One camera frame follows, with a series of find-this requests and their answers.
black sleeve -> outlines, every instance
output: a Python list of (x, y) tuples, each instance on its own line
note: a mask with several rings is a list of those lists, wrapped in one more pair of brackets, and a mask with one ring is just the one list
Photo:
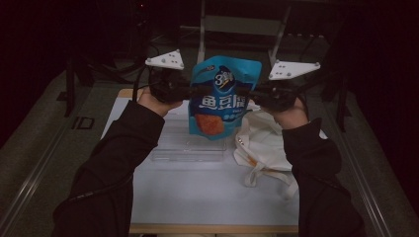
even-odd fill
[(321, 119), (283, 130), (287, 159), (299, 186), (299, 236), (366, 236), (364, 221), (336, 174), (341, 155), (319, 136)]
[(128, 102), (78, 170), (69, 198), (54, 212), (52, 236), (127, 236), (132, 174), (157, 146), (164, 119)]

white bracket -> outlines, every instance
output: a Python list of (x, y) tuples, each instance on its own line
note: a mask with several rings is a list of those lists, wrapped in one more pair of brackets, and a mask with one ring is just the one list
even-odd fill
[(183, 70), (185, 68), (179, 49), (153, 58), (147, 58), (145, 65), (177, 70)]
[(317, 70), (320, 63), (285, 62), (277, 60), (269, 74), (269, 80), (288, 80)]

tote bag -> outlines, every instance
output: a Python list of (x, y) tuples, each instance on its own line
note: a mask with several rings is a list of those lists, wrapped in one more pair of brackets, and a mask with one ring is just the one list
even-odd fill
[(285, 196), (292, 198), (298, 185), (291, 172), (292, 164), (286, 158), (282, 130), (266, 112), (247, 113), (235, 135), (234, 159), (238, 165), (253, 168), (245, 177), (245, 186), (256, 187), (257, 179), (268, 175), (287, 184)]

clear plastic container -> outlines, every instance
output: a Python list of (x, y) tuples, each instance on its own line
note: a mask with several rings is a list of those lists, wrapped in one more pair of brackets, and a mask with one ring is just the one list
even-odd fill
[(226, 150), (225, 139), (211, 141), (189, 133), (188, 116), (166, 116), (158, 146), (151, 152), (153, 161), (220, 161)]

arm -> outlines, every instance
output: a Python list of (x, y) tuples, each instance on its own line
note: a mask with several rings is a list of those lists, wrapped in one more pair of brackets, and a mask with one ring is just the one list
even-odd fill
[(362, 217), (336, 178), (340, 152), (319, 136), (321, 119), (308, 122), (300, 100), (283, 113), (264, 110), (284, 129), (287, 159), (299, 186), (299, 236), (366, 236)]
[(148, 90), (138, 103), (128, 102), (78, 170), (69, 199), (55, 210), (52, 236), (127, 236), (133, 171), (157, 146), (163, 117), (180, 105), (161, 104)]

